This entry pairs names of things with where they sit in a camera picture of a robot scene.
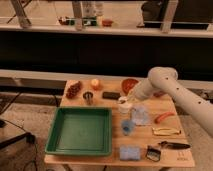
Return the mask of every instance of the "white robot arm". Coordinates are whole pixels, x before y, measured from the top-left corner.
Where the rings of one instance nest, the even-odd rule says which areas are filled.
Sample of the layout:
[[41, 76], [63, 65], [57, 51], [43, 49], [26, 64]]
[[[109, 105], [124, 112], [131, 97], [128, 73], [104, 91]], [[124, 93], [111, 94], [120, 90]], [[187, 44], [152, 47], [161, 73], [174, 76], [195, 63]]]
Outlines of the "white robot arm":
[[132, 95], [145, 100], [157, 89], [163, 90], [213, 137], [213, 105], [180, 85], [177, 78], [177, 71], [173, 68], [152, 68], [148, 78], [133, 88]]

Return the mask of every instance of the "plastic tray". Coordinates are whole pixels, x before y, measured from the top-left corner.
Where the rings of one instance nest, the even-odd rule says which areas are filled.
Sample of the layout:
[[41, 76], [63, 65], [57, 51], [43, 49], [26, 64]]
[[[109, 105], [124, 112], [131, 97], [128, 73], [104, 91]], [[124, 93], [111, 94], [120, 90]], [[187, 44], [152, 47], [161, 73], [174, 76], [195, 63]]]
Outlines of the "plastic tray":
[[57, 108], [45, 152], [56, 155], [111, 154], [111, 115], [109, 108]]

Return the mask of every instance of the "white cup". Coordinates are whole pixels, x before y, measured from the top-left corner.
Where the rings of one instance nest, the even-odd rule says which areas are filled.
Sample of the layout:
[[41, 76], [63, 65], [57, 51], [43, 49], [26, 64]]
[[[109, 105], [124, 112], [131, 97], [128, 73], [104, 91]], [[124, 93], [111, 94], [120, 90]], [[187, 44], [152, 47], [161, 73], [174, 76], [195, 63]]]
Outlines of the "white cup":
[[126, 114], [130, 111], [130, 109], [132, 108], [132, 103], [127, 101], [127, 97], [126, 96], [122, 96], [118, 99], [118, 111]]

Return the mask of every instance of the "floor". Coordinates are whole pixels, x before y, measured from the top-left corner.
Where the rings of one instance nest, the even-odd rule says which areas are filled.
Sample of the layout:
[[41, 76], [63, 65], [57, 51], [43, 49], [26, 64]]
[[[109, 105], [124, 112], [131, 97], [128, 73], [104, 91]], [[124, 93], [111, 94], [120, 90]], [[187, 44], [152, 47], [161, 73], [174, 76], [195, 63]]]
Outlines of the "floor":
[[[143, 21], [141, 5], [145, 1], [105, 1], [103, 3], [103, 18], [114, 21], [112, 27], [119, 29], [136, 29]], [[73, 18], [72, 3], [68, 1], [32, 0], [26, 7], [25, 13], [33, 26], [55, 26], [60, 25], [60, 17]], [[13, 26], [18, 24], [17, 17], [11, 21], [15, 14], [11, 1], [0, 1], [0, 26], [7, 24]], [[209, 24], [208, 30], [213, 30], [213, 24]]]
[[[61, 165], [49, 165], [44, 163], [44, 148], [51, 125], [54, 111], [60, 103], [61, 96], [49, 94], [29, 94], [1, 92], [1, 119], [11, 121], [36, 136], [37, 154], [34, 145], [27, 144], [24, 140], [0, 150], [0, 171], [22, 171], [27, 163], [35, 159], [38, 171], [63, 171]], [[179, 107], [178, 113], [185, 129], [187, 139], [192, 146], [192, 154], [196, 163], [195, 168], [172, 168], [171, 171], [208, 171], [213, 168], [213, 141], [200, 126], [193, 121]], [[7, 123], [0, 128], [0, 139], [7, 139], [23, 133], [19, 128]], [[72, 166], [75, 171], [101, 171], [101, 166]], [[108, 167], [107, 171], [155, 171], [160, 168], [140, 167]], [[25, 171], [34, 171], [33, 162], [26, 165]]]

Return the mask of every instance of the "knife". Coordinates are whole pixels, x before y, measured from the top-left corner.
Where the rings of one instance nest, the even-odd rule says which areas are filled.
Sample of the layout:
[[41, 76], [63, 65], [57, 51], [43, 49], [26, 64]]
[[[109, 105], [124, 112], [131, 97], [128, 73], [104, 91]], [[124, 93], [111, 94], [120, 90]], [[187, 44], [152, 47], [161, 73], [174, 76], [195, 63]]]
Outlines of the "knife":
[[168, 149], [174, 149], [174, 150], [182, 150], [190, 148], [191, 146], [189, 144], [183, 144], [183, 143], [176, 143], [176, 142], [168, 142], [168, 141], [162, 141], [158, 143], [162, 148], [168, 148]]

